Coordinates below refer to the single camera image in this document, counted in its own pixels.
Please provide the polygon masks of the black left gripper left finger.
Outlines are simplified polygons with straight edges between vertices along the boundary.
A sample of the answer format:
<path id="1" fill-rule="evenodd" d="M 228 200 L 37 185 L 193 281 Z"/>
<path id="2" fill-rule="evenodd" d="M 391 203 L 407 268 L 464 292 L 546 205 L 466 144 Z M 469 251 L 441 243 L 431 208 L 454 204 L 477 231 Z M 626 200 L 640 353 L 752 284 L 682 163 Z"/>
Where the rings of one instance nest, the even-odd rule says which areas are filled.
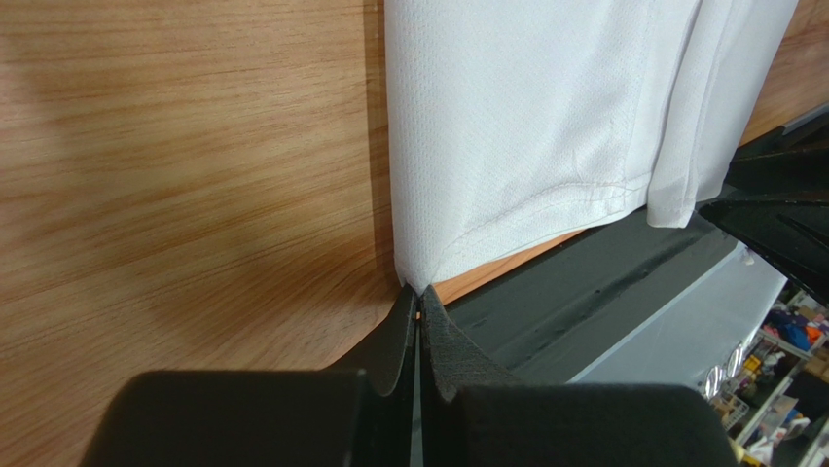
<path id="1" fill-rule="evenodd" d="M 107 408 L 86 466 L 405 466 L 416 294 L 317 371 L 154 371 Z"/>

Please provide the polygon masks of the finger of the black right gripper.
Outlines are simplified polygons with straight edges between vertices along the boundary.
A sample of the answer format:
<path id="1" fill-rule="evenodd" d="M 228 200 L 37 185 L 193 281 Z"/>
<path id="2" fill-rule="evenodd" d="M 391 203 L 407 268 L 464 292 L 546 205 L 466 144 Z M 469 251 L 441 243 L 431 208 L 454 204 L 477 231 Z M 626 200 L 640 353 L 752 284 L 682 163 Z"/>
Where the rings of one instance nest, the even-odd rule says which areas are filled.
<path id="1" fill-rule="evenodd" d="M 827 304 L 827 114 L 805 115 L 739 147 L 725 185 L 730 192 L 700 215 Z"/>

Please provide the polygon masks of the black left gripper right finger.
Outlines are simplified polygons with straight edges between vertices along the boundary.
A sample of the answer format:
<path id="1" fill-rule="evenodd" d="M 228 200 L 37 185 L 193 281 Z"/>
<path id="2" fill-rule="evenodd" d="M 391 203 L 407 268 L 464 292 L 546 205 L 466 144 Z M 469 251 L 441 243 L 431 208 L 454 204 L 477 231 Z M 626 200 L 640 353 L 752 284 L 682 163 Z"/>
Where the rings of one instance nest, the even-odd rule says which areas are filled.
<path id="1" fill-rule="evenodd" d="M 734 466 L 719 418 L 695 390 L 663 384 L 532 385 L 492 361 L 420 299 L 427 466 Z"/>

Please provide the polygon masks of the white t shirt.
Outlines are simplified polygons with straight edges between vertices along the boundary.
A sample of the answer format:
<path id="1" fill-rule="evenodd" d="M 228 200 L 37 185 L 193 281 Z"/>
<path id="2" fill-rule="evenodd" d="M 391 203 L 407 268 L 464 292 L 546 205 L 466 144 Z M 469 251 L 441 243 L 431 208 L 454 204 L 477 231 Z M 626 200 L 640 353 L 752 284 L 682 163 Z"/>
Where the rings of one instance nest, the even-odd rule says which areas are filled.
<path id="1" fill-rule="evenodd" d="M 793 1 L 389 1 L 395 268 L 417 291 L 716 197 Z"/>

